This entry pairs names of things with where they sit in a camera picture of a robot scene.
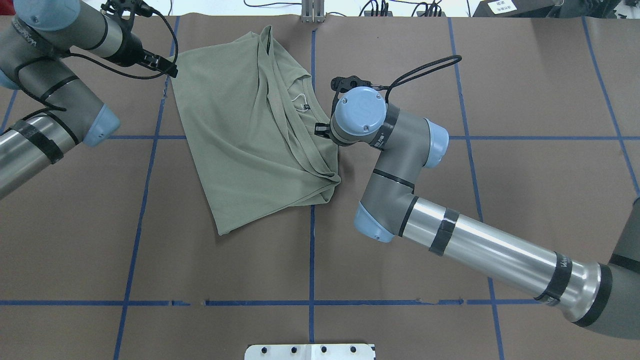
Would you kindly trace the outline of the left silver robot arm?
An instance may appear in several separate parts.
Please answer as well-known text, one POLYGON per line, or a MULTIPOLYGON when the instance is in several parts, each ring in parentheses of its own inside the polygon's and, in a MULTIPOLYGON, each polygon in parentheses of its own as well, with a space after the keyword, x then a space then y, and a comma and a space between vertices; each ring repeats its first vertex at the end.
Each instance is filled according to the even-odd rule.
POLYGON ((133 32, 136 16, 166 16, 144 0, 106 0, 100 9, 81 0, 16 0, 1 33, 1 86, 21 91, 41 108, 1 134, 2 198, 63 159, 79 144, 109 139, 118 116, 65 63, 85 59, 108 71, 142 66, 147 80, 178 75, 177 59, 146 50, 133 32))

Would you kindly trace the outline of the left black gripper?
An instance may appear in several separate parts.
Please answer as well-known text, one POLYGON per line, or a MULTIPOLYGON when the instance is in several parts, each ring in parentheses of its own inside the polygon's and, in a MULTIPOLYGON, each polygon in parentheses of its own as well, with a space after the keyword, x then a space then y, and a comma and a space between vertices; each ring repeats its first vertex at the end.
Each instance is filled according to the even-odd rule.
POLYGON ((133 32, 136 16, 143 18, 151 18, 153 15, 159 16, 171 34, 174 49, 178 50, 178 37, 162 12, 144 0, 106 0, 100 5, 100 10, 106 18, 113 20, 122 31, 121 44, 113 55, 105 57, 107 61, 122 68, 140 65, 157 72, 157 75, 146 76, 146 79, 156 79, 162 75, 171 78, 178 77, 178 65, 176 64, 178 58, 174 57, 169 60, 144 49, 142 41, 133 32))

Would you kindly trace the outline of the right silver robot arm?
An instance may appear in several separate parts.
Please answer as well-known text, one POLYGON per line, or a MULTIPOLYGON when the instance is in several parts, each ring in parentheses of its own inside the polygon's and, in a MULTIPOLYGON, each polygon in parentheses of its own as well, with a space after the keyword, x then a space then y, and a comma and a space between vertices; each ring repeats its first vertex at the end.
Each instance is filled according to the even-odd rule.
POLYGON ((396 237, 427 248, 430 253, 467 267, 528 294, 542 305, 556 308, 567 321, 588 331, 614 338, 639 338, 639 201, 635 200, 624 230, 606 263, 576 260, 551 251, 486 223, 479 192, 473 146, 483 150, 498 145, 514 150, 521 142, 558 162, 565 152, 576 159, 565 164, 588 164, 589 175, 608 172, 610 164, 599 150, 613 144, 587 137, 526 137, 465 135, 468 168, 477 216, 467 216, 416 194, 423 169, 441 163, 450 146, 446 128, 429 118, 397 107, 388 96, 393 87, 380 86, 357 76, 336 77, 329 123, 317 123, 315 134, 341 147, 358 143, 379 155, 355 211, 354 227, 364 236, 382 243, 396 237))

